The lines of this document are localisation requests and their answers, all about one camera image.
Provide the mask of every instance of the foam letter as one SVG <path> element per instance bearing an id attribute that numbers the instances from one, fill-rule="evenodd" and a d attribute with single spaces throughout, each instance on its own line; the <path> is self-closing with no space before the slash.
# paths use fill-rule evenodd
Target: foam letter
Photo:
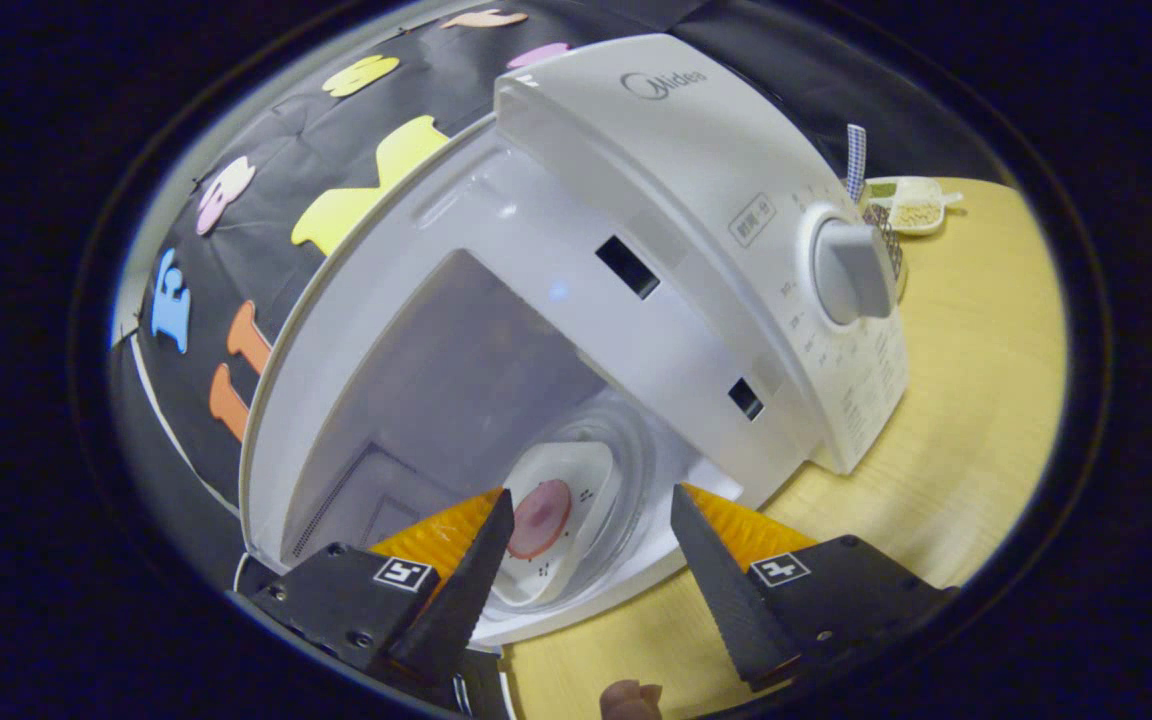
<path id="1" fill-rule="evenodd" d="M 265 374 L 265 364 L 270 363 L 270 341 L 256 327 L 256 304 L 251 300 L 243 302 L 237 313 L 234 313 L 229 336 L 225 339 L 225 350 L 229 355 L 242 355 L 247 364 L 256 370 L 256 374 Z"/>
<path id="2" fill-rule="evenodd" d="M 225 424 L 229 432 L 243 442 L 243 434 L 247 433 L 247 406 L 243 399 L 238 397 L 238 392 L 229 382 L 229 365 L 221 363 L 215 365 L 215 373 L 211 376 L 211 395 L 207 397 L 207 406 L 211 409 L 212 418 Z"/>
<path id="3" fill-rule="evenodd" d="M 562 55 L 568 50 L 571 50 L 571 45 L 567 45 L 566 41 L 551 41 L 550 45 L 541 45 L 540 47 L 535 47 L 535 50 L 528 50 L 522 55 L 517 55 L 517 58 L 509 60 L 506 67 L 513 69 L 524 67 L 524 65 L 539 63 L 545 58 Z"/>
<path id="4" fill-rule="evenodd" d="M 294 245 L 312 242 L 324 255 L 332 255 L 376 203 L 445 142 L 447 136 L 434 129 L 430 115 L 408 120 L 376 146 L 380 187 L 338 188 L 317 197 L 291 228 Z"/>
<path id="5" fill-rule="evenodd" d="M 332 97 L 355 94 L 376 79 L 387 76 L 394 68 L 397 68 L 397 58 L 369 55 L 328 77 L 328 81 L 323 83 L 323 90 L 328 91 Z"/>
<path id="6" fill-rule="evenodd" d="M 217 227 L 221 213 L 228 209 L 230 202 L 236 200 L 247 190 L 247 184 L 252 181 L 255 174 L 256 168 L 247 164 L 247 156 L 242 156 L 220 170 L 219 176 L 211 181 L 207 191 L 202 194 L 202 200 L 198 200 L 195 232 L 207 234 L 211 228 Z"/>
<path id="7" fill-rule="evenodd" d="M 490 9 L 477 13 L 465 13 L 447 20 L 444 26 L 511 26 L 513 23 L 521 23 L 526 18 L 525 13 L 514 13 L 513 15 L 498 15 L 500 10 Z"/>
<path id="8" fill-rule="evenodd" d="M 189 290 L 180 270 L 173 268 L 175 249 L 164 252 L 159 274 L 154 281 L 154 305 L 150 308 L 150 332 L 164 332 L 177 341 L 177 350 L 185 351 L 189 340 Z"/>

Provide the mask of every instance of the rectangular vent hole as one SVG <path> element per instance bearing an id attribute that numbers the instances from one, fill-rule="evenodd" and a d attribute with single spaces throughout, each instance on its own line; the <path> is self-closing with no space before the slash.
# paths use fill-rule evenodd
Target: rectangular vent hole
<path id="1" fill-rule="evenodd" d="M 612 272 L 616 273 L 623 283 L 630 286 L 630 290 L 639 296 L 639 300 L 646 300 L 660 283 L 659 279 L 652 274 L 652 270 L 649 270 L 649 266 L 639 260 L 639 256 L 628 249 L 626 243 L 621 242 L 621 238 L 614 234 L 611 240 L 604 242 L 602 247 L 594 251 L 594 255 L 598 255 L 598 259 L 607 264 L 608 268 L 612 268 Z"/>
<path id="2" fill-rule="evenodd" d="M 763 411 L 763 401 L 755 395 L 753 389 L 749 387 L 749 382 L 745 382 L 745 378 L 738 379 L 732 386 L 730 391 L 727 391 L 727 397 L 732 397 L 732 402 L 735 402 L 736 407 L 740 407 L 741 412 L 750 420 L 758 418 L 758 414 Z"/>

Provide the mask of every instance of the table surface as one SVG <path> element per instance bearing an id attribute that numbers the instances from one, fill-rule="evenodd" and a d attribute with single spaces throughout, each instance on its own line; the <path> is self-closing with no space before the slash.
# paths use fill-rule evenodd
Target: table surface
<path id="1" fill-rule="evenodd" d="M 1064 403 L 1056 270 L 1018 192 L 963 192 L 932 236 L 902 238 L 910 382 L 849 477 L 812 464 L 761 508 L 818 539 L 855 533 L 938 588 L 963 584 L 1009 533 L 1046 467 Z M 511 644 L 520 720 L 599 717 L 616 680 L 664 685 L 664 717 L 748 702 L 689 570 L 613 611 Z"/>

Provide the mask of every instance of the checkered cloth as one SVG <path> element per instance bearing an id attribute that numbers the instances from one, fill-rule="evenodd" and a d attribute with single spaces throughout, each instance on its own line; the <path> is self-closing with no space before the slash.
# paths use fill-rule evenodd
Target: checkered cloth
<path id="1" fill-rule="evenodd" d="M 847 127 L 847 195 L 851 202 L 861 200 L 865 184 L 865 128 Z"/>
<path id="2" fill-rule="evenodd" d="M 896 241 L 896 232 L 892 229 L 892 225 L 887 220 L 888 214 L 887 209 L 869 205 L 861 219 L 882 232 L 882 242 L 887 247 L 887 259 L 892 263 L 892 279 L 899 283 L 900 266 L 905 260 L 905 252 L 901 250 L 900 241 Z"/>

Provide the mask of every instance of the blue foam letter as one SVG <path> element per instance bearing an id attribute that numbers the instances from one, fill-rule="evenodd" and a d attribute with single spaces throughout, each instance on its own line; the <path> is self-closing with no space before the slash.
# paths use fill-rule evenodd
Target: blue foam letter
<path id="1" fill-rule="evenodd" d="M 150 331 L 168 333 L 177 341 L 177 350 L 184 351 L 189 338 L 189 290 L 180 270 L 172 267 L 175 249 L 162 255 L 159 276 L 154 281 L 154 306 L 150 310 Z"/>

